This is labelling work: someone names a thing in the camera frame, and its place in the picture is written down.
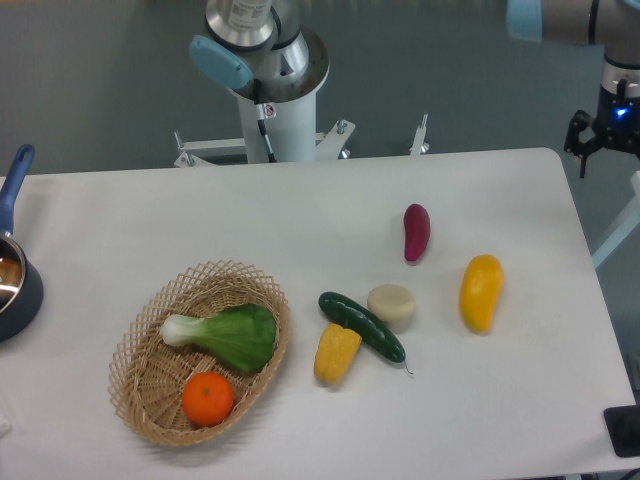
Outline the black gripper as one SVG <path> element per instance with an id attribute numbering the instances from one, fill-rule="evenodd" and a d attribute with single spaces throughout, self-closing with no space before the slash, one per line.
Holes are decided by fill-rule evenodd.
<path id="1" fill-rule="evenodd" d="M 584 178 L 589 157 L 601 149 L 639 157 L 639 84 L 628 79 L 613 82 L 613 90 L 600 88 L 594 136 L 587 142 L 580 135 L 591 126 L 591 116 L 577 110 L 569 121 L 564 151 L 579 153 L 580 173 Z"/>

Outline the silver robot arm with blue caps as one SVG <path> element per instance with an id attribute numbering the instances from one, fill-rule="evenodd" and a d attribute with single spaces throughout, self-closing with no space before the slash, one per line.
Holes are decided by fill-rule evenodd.
<path id="1" fill-rule="evenodd" d="M 639 4 L 636 1 L 510 1 L 511 37 L 601 45 L 597 114 L 569 122 L 564 149 L 580 161 L 600 149 L 639 153 Z M 325 45 L 299 21 L 296 1 L 210 1 L 207 33 L 189 55 L 237 99 L 251 163 L 309 162 L 316 140 L 316 93 L 329 72 Z"/>

